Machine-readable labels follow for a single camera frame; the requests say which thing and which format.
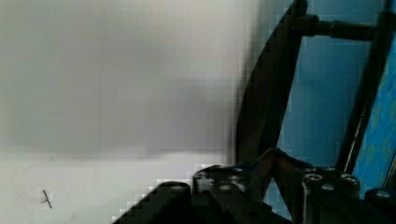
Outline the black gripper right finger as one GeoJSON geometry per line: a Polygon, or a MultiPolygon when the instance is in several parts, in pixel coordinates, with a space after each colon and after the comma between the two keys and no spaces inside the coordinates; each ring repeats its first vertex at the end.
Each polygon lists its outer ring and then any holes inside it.
{"type": "Polygon", "coordinates": [[[333,167],[314,167],[269,148],[254,162],[248,195],[260,202],[275,181],[292,224],[395,224],[395,194],[370,189],[360,198],[359,179],[333,167]]]}

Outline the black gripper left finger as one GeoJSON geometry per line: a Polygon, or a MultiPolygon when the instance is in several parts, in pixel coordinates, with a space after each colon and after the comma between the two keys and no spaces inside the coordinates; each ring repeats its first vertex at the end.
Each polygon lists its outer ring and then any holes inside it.
{"type": "Polygon", "coordinates": [[[213,165],[196,172],[190,185],[161,183],[112,224],[292,224],[248,199],[249,179],[242,169],[213,165]]]}

